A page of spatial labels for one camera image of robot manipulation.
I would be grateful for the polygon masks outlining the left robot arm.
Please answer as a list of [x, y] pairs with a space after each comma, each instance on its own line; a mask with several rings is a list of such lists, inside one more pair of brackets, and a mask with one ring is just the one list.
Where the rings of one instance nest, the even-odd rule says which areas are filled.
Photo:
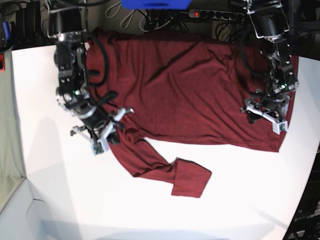
[[[244, 4], [252, 29], [247, 29], [239, 42], [239, 53], [250, 74], [263, 78], [266, 86], [257, 89], [244, 100], [242, 112], [247, 113], [249, 122], [265, 119], [272, 124], [272, 131], [279, 135], [288, 130], [286, 115], [289, 110], [290, 94], [295, 92], [299, 81], [291, 61], [291, 49], [287, 39], [290, 26], [279, 0], [247, 0]], [[254, 33], [263, 40], [261, 55], [268, 61], [268, 70], [253, 70], [244, 54], [245, 38]]]

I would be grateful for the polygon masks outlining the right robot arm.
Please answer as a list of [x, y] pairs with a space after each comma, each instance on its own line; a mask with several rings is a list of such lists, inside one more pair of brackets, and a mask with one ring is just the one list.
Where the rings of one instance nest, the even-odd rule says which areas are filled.
[[[75, 0], [47, 0], [48, 29], [47, 36], [55, 39], [54, 63], [58, 68], [58, 87], [56, 101], [60, 107], [73, 117], [77, 117], [82, 126], [74, 126], [70, 135], [82, 136], [89, 142], [94, 155], [110, 150], [110, 146], [118, 144], [117, 129], [124, 128], [121, 119], [132, 108], [117, 108], [115, 112], [107, 112], [103, 104], [114, 100], [118, 94], [107, 92], [103, 97], [94, 97], [93, 90], [107, 82], [109, 62], [102, 43], [82, 22], [88, 21], [88, 8], [98, 6], [103, 1], [79, 3]], [[98, 76], [98, 70], [89, 70], [86, 65], [87, 50], [85, 41], [93, 41], [102, 54], [105, 69], [102, 80], [90, 83], [88, 78]]]

